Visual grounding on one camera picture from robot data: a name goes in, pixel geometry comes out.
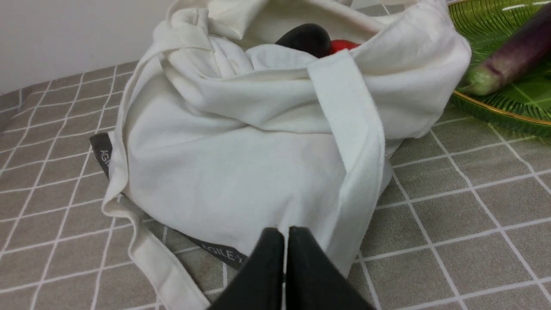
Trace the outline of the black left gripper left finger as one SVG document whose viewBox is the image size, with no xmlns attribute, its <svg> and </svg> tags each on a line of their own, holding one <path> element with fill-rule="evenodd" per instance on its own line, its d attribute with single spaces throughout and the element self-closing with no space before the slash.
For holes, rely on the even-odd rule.
<svg viewBox="0 0 551 310">
<path fill-rule="evenodd" d="M 282 307 L 284 237 L 265 228 L 244 266 L 210 310 L 279 310 Z"/>
</svg>

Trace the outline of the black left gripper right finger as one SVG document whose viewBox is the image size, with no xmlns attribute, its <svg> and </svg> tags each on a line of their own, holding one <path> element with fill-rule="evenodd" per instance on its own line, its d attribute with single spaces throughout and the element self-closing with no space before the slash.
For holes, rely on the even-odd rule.
<svg viewBox="0 0 551 310">
<path fill-rule="evenodd" d="M 286 307 L 288 310 L 374 310 L 331 263 L 306 227 L 288 235 Z"/>
</svg>

